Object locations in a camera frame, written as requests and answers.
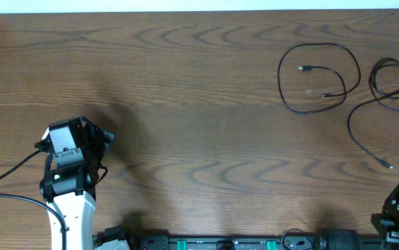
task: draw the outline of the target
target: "white background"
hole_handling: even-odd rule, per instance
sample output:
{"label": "white background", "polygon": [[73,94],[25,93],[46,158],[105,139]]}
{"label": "white background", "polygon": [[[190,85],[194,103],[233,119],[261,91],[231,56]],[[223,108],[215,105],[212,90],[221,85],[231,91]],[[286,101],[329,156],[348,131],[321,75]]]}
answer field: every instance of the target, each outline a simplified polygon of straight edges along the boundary
{"label": "white background", "polygon": [[399,8],[399,0],[0,0],[0,13]]}

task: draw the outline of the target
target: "cable plug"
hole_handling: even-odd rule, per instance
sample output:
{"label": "cable plug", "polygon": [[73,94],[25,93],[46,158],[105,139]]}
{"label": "cable plug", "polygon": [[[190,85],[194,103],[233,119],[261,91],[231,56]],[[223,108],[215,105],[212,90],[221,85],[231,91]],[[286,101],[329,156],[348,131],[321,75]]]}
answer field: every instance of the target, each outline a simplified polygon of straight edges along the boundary
{"label": "cable plug", "polygon": [[310,65],[298,67],[299,71],[309,71],[309,70],[312,70],[312,69],[313,69],[313,66],[310,66]]}
{"label": "cable plug", "polygon": [[381,160],[380,163],[388,169],[393,169],[392,165],[390,165],[388,162]]}

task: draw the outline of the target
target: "wood grain surface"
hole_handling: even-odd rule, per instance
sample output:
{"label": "wood grain surface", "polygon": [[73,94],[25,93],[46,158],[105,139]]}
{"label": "wood grain surface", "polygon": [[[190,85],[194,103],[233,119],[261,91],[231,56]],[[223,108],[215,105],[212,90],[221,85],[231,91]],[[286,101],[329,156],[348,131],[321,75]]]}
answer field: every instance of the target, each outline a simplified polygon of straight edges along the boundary
{"label": "wood grain surface", "polygon": [[[337,42],[357,56],[360,86],[334,110],[296,115],[276,80],[284,52]],[[116,135],[103,161],[94,231],[123,224],[173,234],[279,235],[325,227],[375,233],[371,213],[399,181],[399,113],[358,110],[371,67],[399,60],[399,10],[0,15],[0,174],[34,151],[47,125],[85,115]],[[348,88],[354,62],[337,48],[292,51],[281,69],[296,109]],[[399,71],[377,77],[399,87]],[[42,200],[45,155],[0,181]],[[43,209],[0,199],[0,249],[49,249]]]}

